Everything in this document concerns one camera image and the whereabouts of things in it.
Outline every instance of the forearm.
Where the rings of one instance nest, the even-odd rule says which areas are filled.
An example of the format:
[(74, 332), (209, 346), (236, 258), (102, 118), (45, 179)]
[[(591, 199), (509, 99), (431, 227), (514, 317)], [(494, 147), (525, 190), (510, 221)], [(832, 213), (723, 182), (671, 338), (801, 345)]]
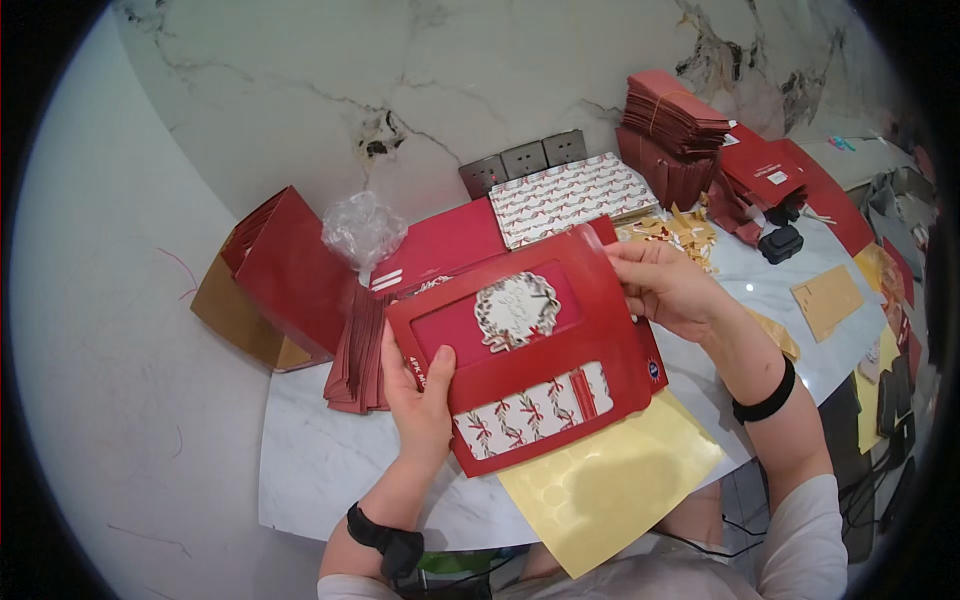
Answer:
[[(360, 499), (359, 507), (377, 525), (413, 531), (436, 472), (432, 467), (425, 468), (401, 455)], [(345, 573), (385, 581), (380, 575), (382, 559), (375, 548), (353, 540), (344, 516), (326, 544), (320, 577)]]
[[(785, 366), (774, 341), (729, 297), (717, 306), (702, 342), (736, 401), (758, 404), (777, 389)], [(773, 416), (746, 423), (747, 434), (770, 484), (770, 508), (807, 479), (832, 472), (823, 425), (813, 397), (798, 377), (793, 392)]]

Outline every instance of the person's left hand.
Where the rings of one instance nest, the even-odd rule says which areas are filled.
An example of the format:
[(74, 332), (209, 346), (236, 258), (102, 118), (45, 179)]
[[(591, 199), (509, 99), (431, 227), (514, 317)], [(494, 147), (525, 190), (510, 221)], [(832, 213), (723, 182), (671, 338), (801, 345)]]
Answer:
[(420, 392), (387, 322), (380, 344), (380, 363), (383, 395), (400, 434), (399, 458), (419, 468), (439, 470), (450, 452), (453, 437), (446, 393), (457, 367), (456, 353), (450, 346), (440, 346)]

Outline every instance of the window cutout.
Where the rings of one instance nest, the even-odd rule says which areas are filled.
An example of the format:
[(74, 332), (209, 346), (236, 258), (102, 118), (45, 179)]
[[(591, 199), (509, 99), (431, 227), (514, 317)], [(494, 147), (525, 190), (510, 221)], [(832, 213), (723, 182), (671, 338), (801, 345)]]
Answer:
[(424, 356), (452, 346), (459, 369), (535, 343), (581, 319), (564, 267), (554, 260), (418, 317), (410, 328)]

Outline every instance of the marble wall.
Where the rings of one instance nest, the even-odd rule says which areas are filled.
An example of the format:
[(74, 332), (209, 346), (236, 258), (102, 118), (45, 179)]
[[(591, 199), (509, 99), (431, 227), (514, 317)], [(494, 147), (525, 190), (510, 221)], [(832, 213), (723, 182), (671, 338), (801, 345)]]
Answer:
[(137, 77), (241, 218), (293, 183), (318, 212), (370, 189), (417, 221), (457, 167), (583, 129), (615, 150), (626, 77), (662, 67), (774, 139), (876, 135), (891, 70), (840, 0), (123, 0)]

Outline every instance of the rubber band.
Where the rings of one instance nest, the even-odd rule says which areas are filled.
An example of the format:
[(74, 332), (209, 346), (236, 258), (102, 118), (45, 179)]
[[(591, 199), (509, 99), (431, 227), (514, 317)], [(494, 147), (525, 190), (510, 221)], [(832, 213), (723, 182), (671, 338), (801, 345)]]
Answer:
[(665, 94), (661, 94), (660, 97), (657, 99), (657, 105), (654, 107), (653, 116), (650, 117), (650, 127), (647, 129), (647, 132), (650, 135), (650, 137), (654, 136), (654, 120), (657, 119), (657, 109), (660, 108), (660, 100), (662, 100), (666, 96), (669, 96), (670, 94), (686, 94), (687, 96), (693, 96), (693, 94), (686, 91), (685, 89), (674, 89), (674, 90), (668, 91)]

